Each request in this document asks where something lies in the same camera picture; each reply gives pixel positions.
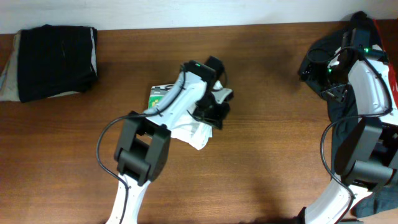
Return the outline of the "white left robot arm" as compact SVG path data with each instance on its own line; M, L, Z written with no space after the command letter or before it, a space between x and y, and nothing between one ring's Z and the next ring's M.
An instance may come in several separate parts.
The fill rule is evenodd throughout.
M152 87L151 95L158 96L158 102L105 127L124 123L114 153L117 173L112 176L118 180L118 191L108 223L137 223L144 194L167 162L171 139L201 149L213 129L222 129L233 98L233 91L219 81L224 75L224 65L215 57L205 63L185 62L174 84Z

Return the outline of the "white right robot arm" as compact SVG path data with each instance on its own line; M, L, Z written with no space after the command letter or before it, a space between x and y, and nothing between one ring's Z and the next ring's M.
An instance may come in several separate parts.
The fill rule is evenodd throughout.
M320 155L330 183L319 198L304 208L301 223L339 223L361 200L397 185L397 104L386 52L379 45L337 48L328 59L311 59L309 81L322 85L320 94L345 103L354 99L357 112L331 122L320 140ZM338 146L333 165L327 165L325 140L342 124L354 127Z

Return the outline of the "white t-shirt with robot print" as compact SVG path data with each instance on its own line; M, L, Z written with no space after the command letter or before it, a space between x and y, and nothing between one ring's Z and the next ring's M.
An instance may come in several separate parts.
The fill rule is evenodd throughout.
M215 83L217 91L225 88L219 81ZM189 143L197 150L203 149L213 137L215 128L195 121L191 113L199 97L204 96L204 84L178 80L174 84L153 86L150 90L148 109L149 119L164 124L171 130L171 137Z

